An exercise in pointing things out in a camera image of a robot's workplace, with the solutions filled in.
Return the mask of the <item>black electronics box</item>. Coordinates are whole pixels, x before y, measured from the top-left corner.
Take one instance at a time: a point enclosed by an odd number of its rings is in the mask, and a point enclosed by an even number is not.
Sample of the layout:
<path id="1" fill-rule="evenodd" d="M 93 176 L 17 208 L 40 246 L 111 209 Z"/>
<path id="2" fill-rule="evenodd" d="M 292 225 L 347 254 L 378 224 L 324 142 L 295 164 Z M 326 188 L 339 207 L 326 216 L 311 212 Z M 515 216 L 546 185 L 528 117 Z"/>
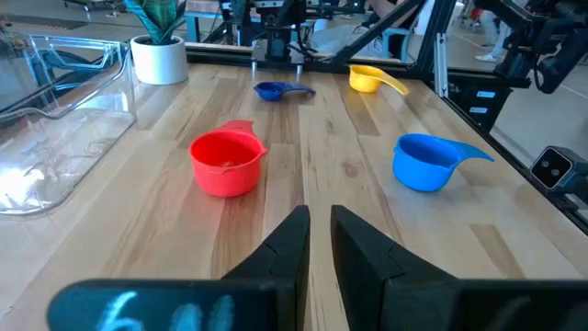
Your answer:
<path id="1" fill-rule="evenodd" d="M 490 133 L 513 92 L 496 75 L 451 74 L 448 97 L 484 133 Z"/>

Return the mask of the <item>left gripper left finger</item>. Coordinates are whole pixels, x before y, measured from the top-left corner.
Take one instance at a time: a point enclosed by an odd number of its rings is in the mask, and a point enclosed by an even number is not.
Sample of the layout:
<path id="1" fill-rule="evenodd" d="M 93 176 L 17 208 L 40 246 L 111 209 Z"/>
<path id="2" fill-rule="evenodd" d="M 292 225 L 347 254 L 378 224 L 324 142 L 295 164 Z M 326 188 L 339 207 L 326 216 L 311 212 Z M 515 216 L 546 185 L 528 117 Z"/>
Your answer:
<path id="1" fill-rule="evenodd" d="M 310 266 L 311 215 L 295 207 L 222 278 L 241 285 L 232 331 L 303 331 Z"/>

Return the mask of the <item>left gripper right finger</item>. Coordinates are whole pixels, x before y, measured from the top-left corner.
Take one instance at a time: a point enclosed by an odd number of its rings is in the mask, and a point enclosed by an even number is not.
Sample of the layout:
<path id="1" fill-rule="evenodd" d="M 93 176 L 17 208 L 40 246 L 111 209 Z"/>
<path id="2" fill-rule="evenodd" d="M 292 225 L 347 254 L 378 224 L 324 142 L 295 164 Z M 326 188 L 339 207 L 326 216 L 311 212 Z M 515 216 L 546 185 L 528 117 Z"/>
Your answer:
<path id="1" fill-rule="evenodd" d="M 334 268 L 351 331 L 448 331 L 457 279 L 345 206 L 331 210 Z"/>

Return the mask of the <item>purple measuring spoon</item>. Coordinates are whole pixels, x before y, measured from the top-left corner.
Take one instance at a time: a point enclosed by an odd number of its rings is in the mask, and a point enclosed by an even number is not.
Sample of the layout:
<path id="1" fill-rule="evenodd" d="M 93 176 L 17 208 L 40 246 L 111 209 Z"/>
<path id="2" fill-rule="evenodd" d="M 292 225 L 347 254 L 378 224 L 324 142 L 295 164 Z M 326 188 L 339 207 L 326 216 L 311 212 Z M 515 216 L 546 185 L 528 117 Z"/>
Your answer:
<path id="1" fill-rule="evenodd" d="M 303 91 L 315 94 L 316 91 L 298 83 L 262 82 L 254 86 L 254 91 L 264 101 L 279 101 L 286 92 Z"/>

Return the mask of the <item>green snake plant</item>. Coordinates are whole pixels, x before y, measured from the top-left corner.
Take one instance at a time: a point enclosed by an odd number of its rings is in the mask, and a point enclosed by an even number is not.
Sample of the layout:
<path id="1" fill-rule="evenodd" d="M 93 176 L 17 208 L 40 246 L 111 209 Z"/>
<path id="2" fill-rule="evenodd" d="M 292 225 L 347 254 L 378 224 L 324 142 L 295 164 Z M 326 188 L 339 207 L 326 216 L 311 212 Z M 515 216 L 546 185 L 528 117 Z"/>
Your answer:
<path id="1" fill-rule="evenodd" d="M 153 45 L 172 43 L 174 31 L 184 23 L 187 0 L 123 0 L 148 31 Z"/>

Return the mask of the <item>yellow measuring cup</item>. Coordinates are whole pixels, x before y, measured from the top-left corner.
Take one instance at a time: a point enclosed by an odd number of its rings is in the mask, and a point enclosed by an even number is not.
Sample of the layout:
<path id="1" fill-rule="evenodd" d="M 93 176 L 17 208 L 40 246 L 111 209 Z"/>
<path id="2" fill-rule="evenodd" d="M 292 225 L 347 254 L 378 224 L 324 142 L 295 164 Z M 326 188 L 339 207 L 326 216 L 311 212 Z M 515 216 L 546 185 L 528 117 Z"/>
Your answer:
<path id="1" fill-rule="evenodd" d="M 406 85 L 379 68 L 359 64 L 350 65 L 349 68 L 349 85 L 358 92 L 375 93 L 380 84 L 384 83 L 403 96 L 410 93 Z"/>

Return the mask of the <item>large red-orange measuring cup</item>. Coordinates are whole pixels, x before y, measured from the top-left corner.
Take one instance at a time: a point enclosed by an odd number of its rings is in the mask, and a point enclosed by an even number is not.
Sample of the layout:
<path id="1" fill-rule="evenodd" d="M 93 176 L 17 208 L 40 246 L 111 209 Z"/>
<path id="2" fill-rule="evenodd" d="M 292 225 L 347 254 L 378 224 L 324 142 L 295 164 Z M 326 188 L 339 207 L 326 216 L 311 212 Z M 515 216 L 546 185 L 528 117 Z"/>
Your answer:
<path id="1" fill-rule="evenodd" d="M 188 147 L 194 178 L 211 196 L 241 196 L 256 187 L 267 149 L 251 120 L 229 120 Z"/>

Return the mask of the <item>white plant pot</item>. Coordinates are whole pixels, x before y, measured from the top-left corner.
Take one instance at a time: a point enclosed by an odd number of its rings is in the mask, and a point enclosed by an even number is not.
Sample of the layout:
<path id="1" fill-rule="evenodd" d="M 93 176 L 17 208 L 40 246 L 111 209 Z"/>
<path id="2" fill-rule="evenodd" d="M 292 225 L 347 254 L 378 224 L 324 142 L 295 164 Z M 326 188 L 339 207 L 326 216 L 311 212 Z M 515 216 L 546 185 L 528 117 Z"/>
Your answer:
<path id="1" fill-rule="evenodd" d="M 135 73 L 149 85 L 172 85 L 187 80 L 187 54 L 185 41 L 172 37 L 170 44 L 154 45 L 147 35 L 130 41 Z"/>

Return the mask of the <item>person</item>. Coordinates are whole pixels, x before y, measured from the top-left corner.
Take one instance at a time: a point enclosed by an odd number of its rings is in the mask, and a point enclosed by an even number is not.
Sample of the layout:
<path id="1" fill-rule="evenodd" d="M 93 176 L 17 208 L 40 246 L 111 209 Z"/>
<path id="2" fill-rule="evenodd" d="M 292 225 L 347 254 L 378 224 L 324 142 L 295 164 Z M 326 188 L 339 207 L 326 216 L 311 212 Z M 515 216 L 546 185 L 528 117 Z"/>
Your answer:
<path id="1" fill-rule="evenodd" d="M 341 25 L 335 28 L 315 30 L 311 38 L 311 46 L 313 49 L 319 52 L 337 53 L 345 45 L 348 45 L 355 40 L 359 39 L 365 34 L 372 25 L 380 21 L 395 9 L 398 5 L 403 3 L 405 0 L 367 0 L 370 4 L 373 14 L 368 21 L 363 22 L 361 25 Z M 400 28 L 408 29 L 411 27 L 415 19 L 417 18 L 419 11 L 423 5 L 414 6 L 412 10 L 394 22 L 389 28 Z M 356 55 L 366 57 L 383 57 L 384 46 L 383 46 L 383 35 L 379 34 L 375 39 L 369 42 L 361 51 Z M 387 38 L 387 54 L 391 58 L 400 59 L 401 57 L 401 45 L 403 36 L 394 34 Z"/>
<path id="2" fill-rule="evenodd" d="M 476 55 L 475 59 L 479 62 L 496 63 L 503 54 L 503 45 L 511 29 L 489 10 L 481 11 L 480 23 L 487 44 L 492 46 L 492 50 L 483 55 Z"/>

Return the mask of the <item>light blue measuring cup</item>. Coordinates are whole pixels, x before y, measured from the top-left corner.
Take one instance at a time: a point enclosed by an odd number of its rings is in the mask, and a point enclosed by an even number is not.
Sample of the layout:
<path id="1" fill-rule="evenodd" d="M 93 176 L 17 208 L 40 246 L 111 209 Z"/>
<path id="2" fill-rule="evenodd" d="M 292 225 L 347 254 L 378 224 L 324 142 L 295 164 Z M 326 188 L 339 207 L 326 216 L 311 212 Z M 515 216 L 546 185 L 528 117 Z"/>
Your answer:
<path id="1" fill-rule="evenodd" d="M 393 175 L 406 187 L 435 192 L 443 188 L 465 160 L 494 159 L 476 146 L 422 133 L 402 135 L 394 147 Z"/>

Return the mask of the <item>clear plastic basket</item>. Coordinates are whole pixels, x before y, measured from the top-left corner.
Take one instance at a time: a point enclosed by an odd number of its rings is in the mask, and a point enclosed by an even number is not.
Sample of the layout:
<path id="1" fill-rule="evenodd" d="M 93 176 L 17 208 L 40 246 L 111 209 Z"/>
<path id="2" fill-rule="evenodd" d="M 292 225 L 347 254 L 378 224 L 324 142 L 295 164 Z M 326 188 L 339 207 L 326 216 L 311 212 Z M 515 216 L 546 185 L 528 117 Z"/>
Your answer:
<path id="1" fill-rule="evenodd" d="M 135 120 L 129 44 L 0 34 L 0 214 L 59 205 Z"/>

